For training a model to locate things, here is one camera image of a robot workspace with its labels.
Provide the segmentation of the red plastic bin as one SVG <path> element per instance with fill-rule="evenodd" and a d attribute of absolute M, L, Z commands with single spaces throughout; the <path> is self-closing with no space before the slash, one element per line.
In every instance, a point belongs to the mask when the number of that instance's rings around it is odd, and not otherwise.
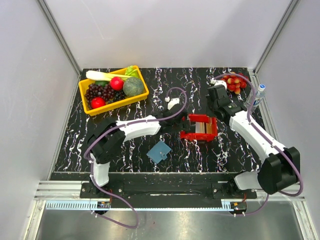
<path fill-rule="evenodd" d="M 187 141 L 212 142 L 214 138 L 218 136 L 217 119 L 215 117 L 209 117 L 205 114 L 189 114 L 187 119 L 190 121 L 190 128 L 186 128 L 186 130 L 182 130 L 179 133 L 181 139 Z M 196 133 L 196 122 L 216 125 L 216 135 Z"/>

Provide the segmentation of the blue card holder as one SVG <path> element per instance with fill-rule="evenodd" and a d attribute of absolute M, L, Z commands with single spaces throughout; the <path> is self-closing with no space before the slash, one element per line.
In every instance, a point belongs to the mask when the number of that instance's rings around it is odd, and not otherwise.
<path fill-rule="evenodd" d="M 162 140 L 156 143 L 148 152 L 147 156 L 155 163 L 159 164 L 161 161 L 167 159 L 169 152 L 172 149 Z"/>

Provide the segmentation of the yellow plastic tray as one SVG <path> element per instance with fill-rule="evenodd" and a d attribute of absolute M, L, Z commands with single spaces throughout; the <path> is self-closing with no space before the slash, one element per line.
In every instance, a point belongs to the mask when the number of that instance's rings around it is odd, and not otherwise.
<path fill-rule="evenodd" d="M 96 116 L 142 100 L 149 95 L 136 65 L 113 72 L 88 70 L 78 84 L 84 112 Z"/>

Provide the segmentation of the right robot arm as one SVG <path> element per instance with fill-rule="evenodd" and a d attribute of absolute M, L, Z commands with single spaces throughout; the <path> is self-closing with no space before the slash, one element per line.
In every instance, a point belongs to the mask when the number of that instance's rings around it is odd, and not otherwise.
<path fill-rule="evenodd" d="M 261 189 L 269 195 L 296 184 L 300 174 L 300 153 L 269 135 L 238 102 L 232 102 L 224 85 L 207 89 L 207 113 L 224 122 L 252 147 L 261 166 L 257 171 L 239 173 L 227 186 L 228 194 L 239 198 L 248 189 Z"/>

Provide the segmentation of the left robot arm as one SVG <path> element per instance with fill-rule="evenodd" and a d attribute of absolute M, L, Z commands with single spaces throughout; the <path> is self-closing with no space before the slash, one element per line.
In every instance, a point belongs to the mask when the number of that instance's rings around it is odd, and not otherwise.
<path fill-rule="evenodd" d="M 84 152 L 84 158 L 91 162 L 90 178 L 94 182 L 91 192 L 98 198 L 107 195 L 111 160 L 124 142 L 143 136 L 181 131 L 187 126 L 187 117 L 185 109 L 167 109 L 140 119 L 107 120 L 96 128 L 88 138 L 87 150 Z"/>

